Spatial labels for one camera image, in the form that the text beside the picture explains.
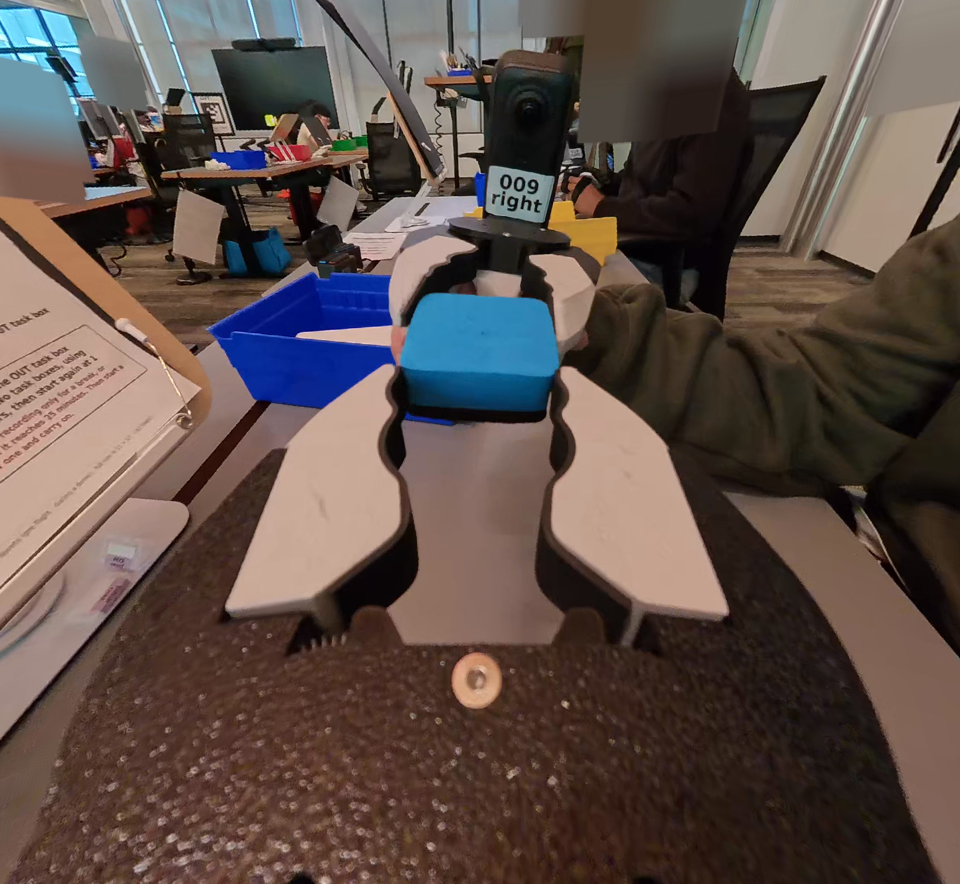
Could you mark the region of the blue plastic bin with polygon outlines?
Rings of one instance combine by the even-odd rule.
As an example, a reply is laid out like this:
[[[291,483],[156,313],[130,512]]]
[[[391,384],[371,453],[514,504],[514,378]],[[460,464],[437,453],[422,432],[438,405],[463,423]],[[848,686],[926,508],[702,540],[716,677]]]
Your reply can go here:
[[[212,325],[209,332],[258,401],[323,408],[380,366],[390,344],[304,338],[326,331],[390,328],[390,277],[314,271]]]

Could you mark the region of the person's right forearm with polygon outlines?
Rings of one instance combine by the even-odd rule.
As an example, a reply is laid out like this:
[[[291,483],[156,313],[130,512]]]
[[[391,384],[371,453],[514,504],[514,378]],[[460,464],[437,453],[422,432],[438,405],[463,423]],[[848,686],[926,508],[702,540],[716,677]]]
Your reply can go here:
[[[564,362],[726,481],[786,496],[866,485],[958,383],[958,218],[808,325],[740,331],[663,297],[599,290]]]

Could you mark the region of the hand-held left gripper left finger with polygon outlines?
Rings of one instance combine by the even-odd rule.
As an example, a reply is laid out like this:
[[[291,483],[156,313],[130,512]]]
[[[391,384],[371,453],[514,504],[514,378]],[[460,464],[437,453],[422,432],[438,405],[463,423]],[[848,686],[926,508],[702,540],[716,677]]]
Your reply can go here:
[[[347,629],[362,608],[387,608],[411,587],[405,405],[402,374],[385,364],[291,439],[224,603],[231,618],[299,615]]]

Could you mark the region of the wooden desk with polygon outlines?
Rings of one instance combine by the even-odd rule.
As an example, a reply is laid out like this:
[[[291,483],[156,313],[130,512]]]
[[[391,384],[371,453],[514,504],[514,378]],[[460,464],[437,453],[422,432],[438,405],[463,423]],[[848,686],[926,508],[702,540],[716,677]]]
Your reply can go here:
[[[345,170],[349,166],[366,163],[369,151],[366,148],[354,151],[335,151],[319,159],[310,159],[301,162],[284,162],[259,169],[246,170],[209,170],[204,167],[164,170],[160,174],[162,180],[174,181],[179,186],[190,190],[208,190],[216,194],[216,198],[225,207],[229,232],[227,238],[237,242],[242,255],[245,273],[234,271],[223,273],[223,278],[269,279],[277,280],[283,272],[264,269],[256,255],[254,246],[255,233],[251,229],[243,201],[238,188],[268,181],[275,189],[286,189],[290,192],[291,203],[294,208],[296,227],[300,238],[304,240],[317,228],[318,220],[313,211],[309,184],[316,171],[335,173]]]

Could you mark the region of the dark tilted board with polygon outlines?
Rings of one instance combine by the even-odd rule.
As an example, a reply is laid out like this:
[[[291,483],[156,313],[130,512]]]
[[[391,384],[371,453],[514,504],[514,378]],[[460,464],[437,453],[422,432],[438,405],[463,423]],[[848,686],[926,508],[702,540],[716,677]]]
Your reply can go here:
[[[445,163],[419,111],[384,53],[356,14],[340,0],[313,0],[359,50],[379,76],[404,138],[414,154],[422,179],[438,189],[447,176]]]

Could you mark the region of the yellow plastic bin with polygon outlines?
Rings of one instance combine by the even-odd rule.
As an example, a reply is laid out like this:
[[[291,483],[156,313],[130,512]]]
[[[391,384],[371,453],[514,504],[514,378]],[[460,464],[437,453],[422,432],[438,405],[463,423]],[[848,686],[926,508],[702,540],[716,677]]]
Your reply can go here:
[[[534,255],[567,254],[579,249],[600,266],[618,246],[615,218],[577,219],[569,202],[554,202],[548,218],[529,211],[526,197],[514,214],[494,215],[483,209],[451,218],[448,230],[454,237],[478,247],[481,269],[519,274]]]

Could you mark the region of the blue foam block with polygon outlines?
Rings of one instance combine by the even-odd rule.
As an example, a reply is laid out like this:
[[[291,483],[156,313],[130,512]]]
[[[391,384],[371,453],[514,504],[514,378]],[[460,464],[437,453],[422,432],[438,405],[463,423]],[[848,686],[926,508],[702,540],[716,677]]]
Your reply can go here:
[[[432,293],[415,307],[399,364],[418,417],[536,423],[560,357],[544,302]]]

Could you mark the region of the printed instruction board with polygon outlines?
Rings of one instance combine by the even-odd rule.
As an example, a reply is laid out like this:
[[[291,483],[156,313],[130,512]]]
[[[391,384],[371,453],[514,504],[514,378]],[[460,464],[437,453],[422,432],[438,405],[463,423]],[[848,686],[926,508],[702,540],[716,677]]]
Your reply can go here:
[[[199,359],[54,224],[2,198],[1,620],[18,619],[210,412]]]

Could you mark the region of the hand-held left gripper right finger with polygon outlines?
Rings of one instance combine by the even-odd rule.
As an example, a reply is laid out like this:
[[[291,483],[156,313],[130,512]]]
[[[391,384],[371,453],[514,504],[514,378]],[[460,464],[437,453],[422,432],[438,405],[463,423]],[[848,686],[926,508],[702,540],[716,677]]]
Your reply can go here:
[[[564,614],[591,611],[631,646],[650,616],[719,623],[730,607],[667,445],[570,366],[549,401],[548,482],[534,573]]]

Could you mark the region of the large black monitor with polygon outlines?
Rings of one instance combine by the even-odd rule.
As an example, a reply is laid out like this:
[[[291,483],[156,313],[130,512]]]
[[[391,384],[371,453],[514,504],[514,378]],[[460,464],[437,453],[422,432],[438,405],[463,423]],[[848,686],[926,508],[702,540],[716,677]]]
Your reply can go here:
[[[211,53],[237,130],[263,130],[267,115],[297,113],[311,100],[329,109],[333,126],[339,127],[325,48]]]

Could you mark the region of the blue bag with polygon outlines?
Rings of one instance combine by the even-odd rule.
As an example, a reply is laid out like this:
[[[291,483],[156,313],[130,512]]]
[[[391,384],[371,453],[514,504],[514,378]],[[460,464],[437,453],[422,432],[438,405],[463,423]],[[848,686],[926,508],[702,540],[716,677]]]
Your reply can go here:
[[[280,229],[271,226],[266,230],[254,231],[250,238],[246,249],[255,258],[259,267],[258,275],[282,277],[291,266],[292,258],[283,241]],[[224,277],[246,278],[252,276],[248,271],[245,253],[244,247],[238,242],[230,240],[222,242]]]

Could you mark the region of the black office chair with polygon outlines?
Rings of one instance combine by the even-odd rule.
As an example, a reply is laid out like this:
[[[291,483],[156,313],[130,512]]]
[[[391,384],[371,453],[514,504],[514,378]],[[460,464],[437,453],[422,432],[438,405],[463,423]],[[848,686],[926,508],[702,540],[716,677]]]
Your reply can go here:
[[[698,285],[691,297],[692,305],[699,311],[720,321],[725,319],[728,270],[742,231],[804,127],[826,81],[826,76],[821,75],[807,82],[749,91],[750,141],[722,222],[700,256]]]

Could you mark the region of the standing desk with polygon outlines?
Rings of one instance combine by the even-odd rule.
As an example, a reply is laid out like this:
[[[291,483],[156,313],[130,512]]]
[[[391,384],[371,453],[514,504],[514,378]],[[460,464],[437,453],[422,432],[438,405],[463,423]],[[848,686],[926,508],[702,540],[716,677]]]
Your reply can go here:
[[[435,93],[435,107],[450,113],[450,146],[452,150],[452,173],[454,189],[460,190],[462,176],[460,161],[460,128],[457,107],[460,102],[471,100],[479,105],[479,149],[465,154],[480,166],[484,163],[487,133],[487,111],[490,109],[495,62],[486,61],[473,69],[448,71],[445,74],[427,76],[424,84]]]

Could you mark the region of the hanging paper sheet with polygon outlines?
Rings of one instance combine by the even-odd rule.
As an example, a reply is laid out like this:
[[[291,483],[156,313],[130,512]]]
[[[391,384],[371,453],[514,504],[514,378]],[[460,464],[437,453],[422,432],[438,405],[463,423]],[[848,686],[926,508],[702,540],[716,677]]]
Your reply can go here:
[[[221,203],[186,189],[179,190],[176,203],[173,255],[214,266],[226,209]]]
[[[345,233],[354,218],[359,191],[336,176],[331,176],[318,206],[317,220]]]

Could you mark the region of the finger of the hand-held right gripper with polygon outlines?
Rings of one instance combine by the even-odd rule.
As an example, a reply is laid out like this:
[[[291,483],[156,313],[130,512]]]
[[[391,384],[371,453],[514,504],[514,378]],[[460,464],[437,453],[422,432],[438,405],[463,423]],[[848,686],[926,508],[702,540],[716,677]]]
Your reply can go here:
[[[584,252],[536,253],[523,267],[523,295],[546,304],[558,352],[567,353],[586,332],[601,266]]]
[[[473,284],[479,254],[479,248],[471,242],[434,235],[397,255],[389,286],[391,344],[402,344],[417,305],[427,295]]]

